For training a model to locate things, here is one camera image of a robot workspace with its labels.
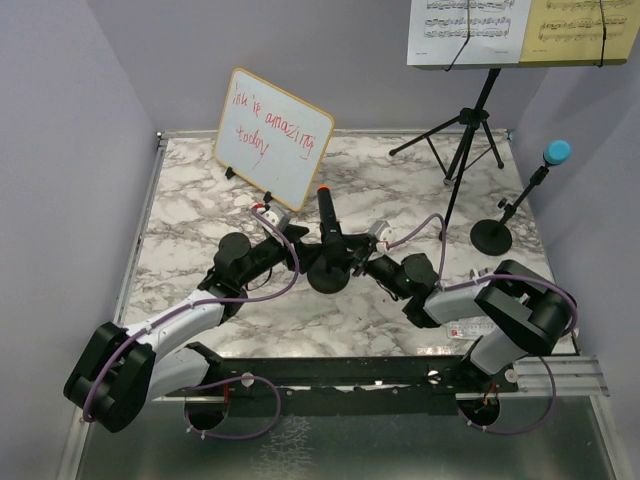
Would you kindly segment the black microphone orange tip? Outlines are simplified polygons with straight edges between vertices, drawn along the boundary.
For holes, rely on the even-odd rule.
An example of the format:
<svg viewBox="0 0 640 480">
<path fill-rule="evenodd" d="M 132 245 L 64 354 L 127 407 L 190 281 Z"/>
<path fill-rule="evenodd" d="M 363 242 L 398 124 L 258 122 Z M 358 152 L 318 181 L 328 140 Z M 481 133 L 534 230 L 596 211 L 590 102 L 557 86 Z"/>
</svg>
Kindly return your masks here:
<svg viewBox="0 0 640 480">
<path fill-rule="evenodd" d="M 328 186 L 321 185 L 318 187 L 317 202 L 323 255 L 328 266 L 342 269 L 347 256 L 347 249 Z"/>
</svg>

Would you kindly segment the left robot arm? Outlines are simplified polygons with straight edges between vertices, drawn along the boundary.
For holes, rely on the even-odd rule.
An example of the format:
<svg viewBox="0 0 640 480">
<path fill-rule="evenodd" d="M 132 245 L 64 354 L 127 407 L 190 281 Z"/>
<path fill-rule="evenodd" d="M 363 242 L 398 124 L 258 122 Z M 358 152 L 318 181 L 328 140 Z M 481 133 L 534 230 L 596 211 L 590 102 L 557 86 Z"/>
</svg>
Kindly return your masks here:
<svg viewBox="0 0 640 480">
<path fill-rule="evenodd" d="M 179 346 L 235 316 L 249 299 L 248 283 L 279 263 L 295 275 L 309 270 L 321 246 L 303 242 L 307 232 L 288 226 L 257 245 L 239 232 L 225 235 L 212 267 L 186 299 L 128 328 L 106 322 L 94 331 L 63 387 L 64 397 L 86 420 L 112 433 L 124 429 L 153 394 L 173 389 L 167 379 L 173 364 L 197 358 Z"/>
</svg>

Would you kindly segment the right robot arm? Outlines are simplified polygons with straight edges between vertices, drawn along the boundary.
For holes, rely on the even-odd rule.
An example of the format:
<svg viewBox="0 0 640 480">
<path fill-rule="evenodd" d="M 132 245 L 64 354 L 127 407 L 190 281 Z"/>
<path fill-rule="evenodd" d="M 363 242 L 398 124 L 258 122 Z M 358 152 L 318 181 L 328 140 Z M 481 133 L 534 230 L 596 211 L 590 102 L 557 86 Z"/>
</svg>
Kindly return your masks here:
<svg viewBox="0 0 640 480">
<path fill-rule="evenodd" d="M 398 263 L 371 235 L 352 235 L 350 267 L 366 275 L 394 300 L 415 327 L 439 328 L 475 317 L 487 317 L 494 331 L 474 341 L 451 375 L 469 390 L 481 391 L 503 368 L 526 356 L 547 356 L 577 324 L 577 304 L 565 290 L 514 260 L 502 261 L 484 276 L 449 287 L 424 254 Z"/>
</svg>

